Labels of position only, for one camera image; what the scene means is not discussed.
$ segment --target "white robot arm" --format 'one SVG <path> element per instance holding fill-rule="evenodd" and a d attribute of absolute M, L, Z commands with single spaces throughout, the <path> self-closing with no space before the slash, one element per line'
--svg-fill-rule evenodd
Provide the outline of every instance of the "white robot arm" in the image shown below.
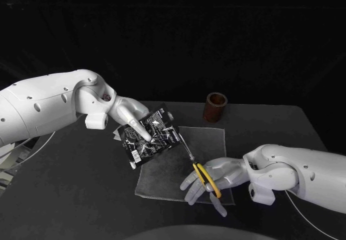
<path fill-rule="evenodd" d="M 249 181 L 248 191 L 253 202 L 271 205 L 275 201 L 272 190 L 288 190 L 300 199 L 346 214 L 343 155 L 266 144 L 246 153 L 242 159 L 222 157 L 204 166 L 219 189 L 232 188 Z M 193 175 L 191 172 L 184 179 L 181 190 L 193 181 L 199 181 Z M 184 198 L 190 205 L 197 200 L 196 194 L 202 193 L 196 193 L 191 185 Z"/>
<path fill-rule="evenodd" d="M 129 124 L 150 141 L 151 136 L 137 121 L 147 113 L 147 107 L 118 96 L 89 70 L 21 80 L 0 91 L 0 148 L 52 133 L 83 114 L 88 114 L 88 129 L 105 129 L 109 115 L 121 125 Z"/>

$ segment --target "cable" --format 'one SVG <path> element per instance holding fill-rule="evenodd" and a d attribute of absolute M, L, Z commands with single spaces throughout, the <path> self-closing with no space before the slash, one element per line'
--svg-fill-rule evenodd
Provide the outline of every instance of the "cable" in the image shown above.
<path fill-rule="evenodd" d="M 297 208 L 297 206 L 295 206 L 295 204 L 294 204 L 294 201 L 292 201 L 292 199 L 291 199 L 287 191 L 285 191 L 285 194 L 287 194 L 287 197 L 289 198 L 289 202 L 291 202 L 292 206 L 294 206 L 295 209 L 297 209 L 297 212 L 300 213 L 300 215 L 301 215 L 301 217 L 305 219 L 305 221 L 310 223 L 310 225 L 311 225 L 327 237 L 330 237 L 330 238 L 334 239 L 334 240 L 338 240 L 337 238 L 334 238 L 333 236 L 330 236 L 328 234 L 326 234 L 326 233 L 313 225 L 313 223 L 308 221 L 308 219 L 304 217 L 301 211 L 298 210 L 298 208 Z"/>
<path fill-rule="evenodd" d="M 3 154 L 3 155 L 0 156 L 0 159 L 1 159 L 7 154 L 10 154 L 11 151 L 14 151 L 14 149 L 17 149 L 18 147 L 21 147 L 30 140 L 31 140 L 31 138 L 29 138 L 27 140 L 24 140 L 24 142 L 21 142 L 5 154 Z"/>
<path fill-rule="evenodd" d="M 54 133 L 56 133 L 56 132 L 52 133 L 49 139 L 46 140 L 46 142 L 44 142 L 44 144 L 41 145 L 41 147 L 37 149 L 37 151 L 36 151 L 20 163 L 17 163 L 16 165 L 13 165 L 13 166 L 8 167 L 7 169 L 3 169 L 3 170 L 0 171 L 0 173 L 8 171 L 8 170 L 13 169 L 13 168 L 16 168 L 18 165 L 21 165 L 21 164 L 36 155 L 36 153 L 41 150 L 41 148 L 43 148 L 43 147 L 46 146 L 46 144 L 49 143 L 49 140 L 52 139 Z"/>

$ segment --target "brown cup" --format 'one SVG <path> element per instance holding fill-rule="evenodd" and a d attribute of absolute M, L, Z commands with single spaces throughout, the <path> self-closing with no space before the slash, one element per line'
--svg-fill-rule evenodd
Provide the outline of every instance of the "brown cup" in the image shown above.
<path fill-rule="evenodd" d="M 207 122 L 216 123 L 220 120 L 226 104 L 227 98 L 222 93 L 212 92 L 207 95 L 203 107 L 203 118 Z"/>

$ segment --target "table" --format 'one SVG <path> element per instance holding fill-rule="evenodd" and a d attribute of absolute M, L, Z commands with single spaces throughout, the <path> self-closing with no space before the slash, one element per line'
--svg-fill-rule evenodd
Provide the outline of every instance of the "table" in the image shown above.
<path fill-rule="evenodd" d="M 160 102 L 142 102 L 148 109 Z M 203 103 L 167 102 L 178 126 L 225 129 L 226 156 L 240 158 L 262 144 L 326 151 L 302 110 L 285 105 L 227 104 L 222 120 L 202 118 Z M 236 206 L 223 218 L 209 204 L 145 199 L 134 195 L 140 169 L 128 165 L 116 123 L 85 128 L 85 117 L 60 129 L 20 168 L 0 198 L 1 239 L 119 240 L 171 225 L 230 227 L 276 239 L 327 239 L 298 215 L 284 192 L 272 206 L 251 201 L 248 183 L 235 187 Z M 43 136 L 33 151 L 44 143 Z M 292 198 L 311 222 L 346 238 L 346 216 Z"/>

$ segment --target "gray towel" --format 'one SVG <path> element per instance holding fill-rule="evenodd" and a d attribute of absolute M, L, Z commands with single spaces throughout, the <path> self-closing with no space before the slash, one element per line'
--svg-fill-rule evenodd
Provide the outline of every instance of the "gray towel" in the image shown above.
<path fill-rule="evenodd" d="M 202 165 L 209 160 L 226 156 L 223 129 L 186 126 L 180 126 L 178 129 L 191 154 Z M 191 171 L 191 161 L 180 144 L 141 166 L 134 194 L 142 198 L 184 201 L 190 187 L 181 191 L 180 184 Z M 223 189 L 220 193 L 222 205 L 233 205 L 230 188 Z M 210 204 L 209 193 L 203 193 L 196 202 Z"/>

